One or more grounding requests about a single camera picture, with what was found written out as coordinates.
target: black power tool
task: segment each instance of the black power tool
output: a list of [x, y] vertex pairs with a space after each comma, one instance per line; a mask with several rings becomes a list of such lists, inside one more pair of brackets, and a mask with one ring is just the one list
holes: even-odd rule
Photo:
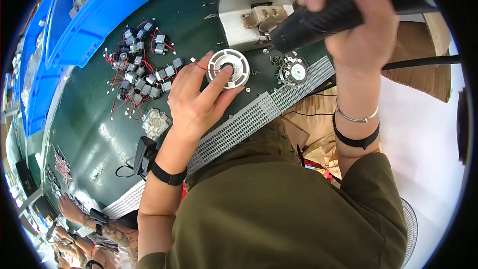
[[[437, 10], [433, 0], [391, 0], [391, 2], [397, 15]], [[360, 24], [363, 24], [362, 15], [353, 0], [326, 0], [325, 8], [318, 13], [299, 6], [271, 32], [271, 43], [282, 53], [291, 52]]]

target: green workbench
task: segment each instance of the green workbench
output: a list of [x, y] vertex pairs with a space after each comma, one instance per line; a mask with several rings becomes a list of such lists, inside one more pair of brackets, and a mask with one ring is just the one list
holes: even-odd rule
[[[111, 50], [122, 40], [126, 25], [136, 27], [147, 19], [156, 18], [153, 21], [154, 25], [175, 43], [177, 55], [173, 55], [171, 51], [164, 56], [153, 55], [148, 43], [147, 57], [155, 66], [165, 67], [177, 57], [181, 57], [185, 63], [189, 62], [190, 57], [200, 59], [210, 50], [218, 51], [225, 48], [219, 18], [204, 19], [210, 14], [217, 13], [217, 2], [218, 0], [151, 0], [113, 30], [102, 47]], [[114, 13], [116, 8], [118, 7], [111, 7], [111, 12]], [[60, 146], [70, 163], [75, 186], [86, 191], [101, 208], [119, 199], [140, 180], [139, 176], [116, 177], [115, 170], [126, 161], [129, 164], [133, 163], [138, 140], [140, 136], [146, 135], [141, 128], [142, 121], [134, 121], [124, 115], [126, 105], [115, 110], [113, 120], [110, 119], [117, 89], [107, 94], [109, 85], [106, 81], [115, 75], [115, 71], [105, 62], [103, 53], [102, 50], [98, 50], [83, 69], [76, 68], [71, 73], [53, 119], [50, 137], [50, 143]], [[323, 43], [298, 53], [309, 64], [327, 54]], [[246, 84], [251, 91], [239, 94], [217, 125], [254, 100], [258, 93], [264, 91], [271, 93], [274, 88], [280, 87], [275, 76], [277, 68], [269, 61], [269, 55], [279, 55], [278, 52], [263, 54], [262, 50], [255, 50], [244, 52], [244, 55], [251, 70], [258, 73], [251, 76]], [[167, 94], [162, 94], [161, 98], [155, 101], [149, 99], [145, 101], [143, 111], [154, 107], [170, 115], [166, 101]], [[46, 161], [54, 170], [55, 158], [52, 150]], [[122, 170], [119, 172], [120, 175], [132, 173], [127, 168]], [[58, 181], [62, 183], [61, 175], [55, 170], [54, 172]], [[56, 206], [57, 201], [46, 185], [45, 192]]]

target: standing fan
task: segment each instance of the standing fan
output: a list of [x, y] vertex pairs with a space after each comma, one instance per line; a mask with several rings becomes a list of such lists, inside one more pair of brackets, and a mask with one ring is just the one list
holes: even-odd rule
[[405, 214], [405, 222], [407, 223], [407, 252], [405, 254], [405, 260], [403, 261], [402, 269], [407, 265], [408, 260], [412, 256], [417, 243], [418, 236], [418, 223], [417, 216], [410, 204], [402, 199], [403, 213]]

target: cardboard box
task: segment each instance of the cardboard box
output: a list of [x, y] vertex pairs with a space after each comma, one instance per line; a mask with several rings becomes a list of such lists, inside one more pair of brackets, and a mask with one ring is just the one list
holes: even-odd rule
[[[448, 54], [451, 33], [440, 13], [424, 14], [425, 23], [401, 21], [397, 46], [390, 63]], [[391, 69], [383, 76], [448, 102], [451, 91], [450, 65]]]

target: white perforated panel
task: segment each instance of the white perforated panel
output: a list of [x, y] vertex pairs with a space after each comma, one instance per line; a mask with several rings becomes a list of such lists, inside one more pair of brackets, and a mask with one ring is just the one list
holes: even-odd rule
[[[199, 170], [228, 149], [249, 137], [335, 74], [335, 70], [327, 56], [311, 65], [308, 70], [309, 76], [301, 88], [282, 86], [272, 94], [265, 92], [236, 113], [231, 119], [203, 137], [188, 163], [188, 175]], [[116, 219], [137, 210], [140, 205], [144, 185], [144, 181], [139, 181], [123, 194], [121, 198], [103, 209], [102, 212], [111, 219]], [[79, 234], [80, 232], [88, 232], [86, 234], [88, 235], [92, 231], [82, 228], [76, 233]]]

